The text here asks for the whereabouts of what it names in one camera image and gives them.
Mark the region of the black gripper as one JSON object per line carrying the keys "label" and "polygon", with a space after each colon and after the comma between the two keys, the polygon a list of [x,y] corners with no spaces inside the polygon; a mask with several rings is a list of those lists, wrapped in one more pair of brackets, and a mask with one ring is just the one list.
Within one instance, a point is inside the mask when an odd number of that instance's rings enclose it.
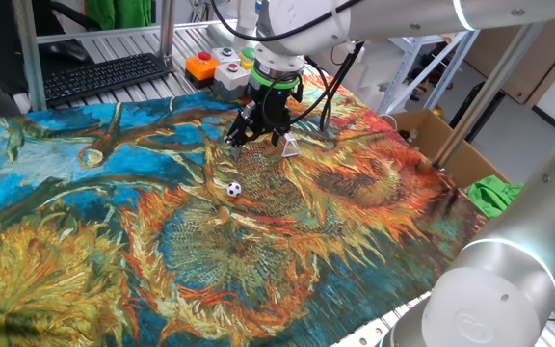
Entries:
{"label": "black gripper", "polygon": [[224,141],[230,146],[230,154],[237,159],[241,147],[248,139],[246,131],[250,129],[254,136],[272,133],[271,143],[278,146],[282,135],[290,130],[291,112],[286,103],[293,96],[301,101],[303,85],[300,79],[291,79],[286,83],[277,83],[269,89],[271,83],[265,85],[256,79],[250,80],[251,102],[238,111]]}

